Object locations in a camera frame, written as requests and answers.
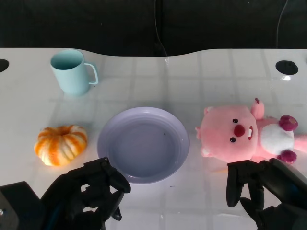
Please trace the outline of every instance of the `pumpkin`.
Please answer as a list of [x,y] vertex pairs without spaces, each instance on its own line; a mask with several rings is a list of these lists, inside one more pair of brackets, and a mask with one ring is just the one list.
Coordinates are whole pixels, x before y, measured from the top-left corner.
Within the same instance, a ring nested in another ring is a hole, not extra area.
[[86,146],[87,134],[80,126],[47,127],[38,135],[34,151],[46,165],[60,166],[70,163]]

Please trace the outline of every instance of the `black backdrop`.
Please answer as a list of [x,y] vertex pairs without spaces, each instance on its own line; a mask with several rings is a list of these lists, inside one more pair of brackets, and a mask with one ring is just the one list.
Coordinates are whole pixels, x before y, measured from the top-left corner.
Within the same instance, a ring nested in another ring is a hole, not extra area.
[[[276,48],[286,0],[0,0],[0,47],[69,47],[115,56]],[[307,48],[307,0],[289,0],[279,48]]]

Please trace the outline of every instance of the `plate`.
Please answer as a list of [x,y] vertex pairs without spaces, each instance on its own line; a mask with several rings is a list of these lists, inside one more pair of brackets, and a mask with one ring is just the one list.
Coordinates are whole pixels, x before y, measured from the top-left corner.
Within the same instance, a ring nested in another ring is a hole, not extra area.
[[97,151],[130,183],[148,184],[169,177],[182,166],[189,153],[189,136],[169,112],[138,107],[108,121]]

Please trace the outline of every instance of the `white table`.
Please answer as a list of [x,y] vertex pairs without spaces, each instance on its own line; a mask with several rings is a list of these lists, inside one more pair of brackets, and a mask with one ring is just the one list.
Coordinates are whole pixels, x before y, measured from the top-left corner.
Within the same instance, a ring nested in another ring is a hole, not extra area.
[[[121,222],[108,230],[256,229],[242,206],[229,208],[225,163],[204,159],[194,127],[203,109],[221,104],[251,106],[264,101],[266,114],[292,115],[307,133],[307,50],[207,50],[176,57],[110,57],[82,51],[95,62],[100,83],[83,97],[59,89],[49,60],[61,49],[0,48],[9,68],[0,73],[0,185],[27,181],[39,197],[61,174],[97,159],[99,131],[115,114],[137,106],[163,108],[177,116],[190,134],[189,156],[181,169],[155,184],[132,185],[120,204]],[[291,80],[275,69],[279,60],[299,68]],[[89,134],[85,153],[66,167],[47,167],[34,154],[41,129],[79,124]],[[307,157],[294,164],[307,175]],[[266,207],[278,200],[267,191]]]

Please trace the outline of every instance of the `mug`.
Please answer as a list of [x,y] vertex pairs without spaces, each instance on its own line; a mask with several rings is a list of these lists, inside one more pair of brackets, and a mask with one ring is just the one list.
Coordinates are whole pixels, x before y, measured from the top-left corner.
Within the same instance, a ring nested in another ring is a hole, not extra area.
[[[90,89],[90,85],[98,84],[96,68],[92,64],[84,62],[84,56],[78,50],[67,49],[56,53],[52,57],[50,65],[60,88],[67,94],[80,96]],[[89,74],[85,65],[93,68],[95,82],[89,82]]]

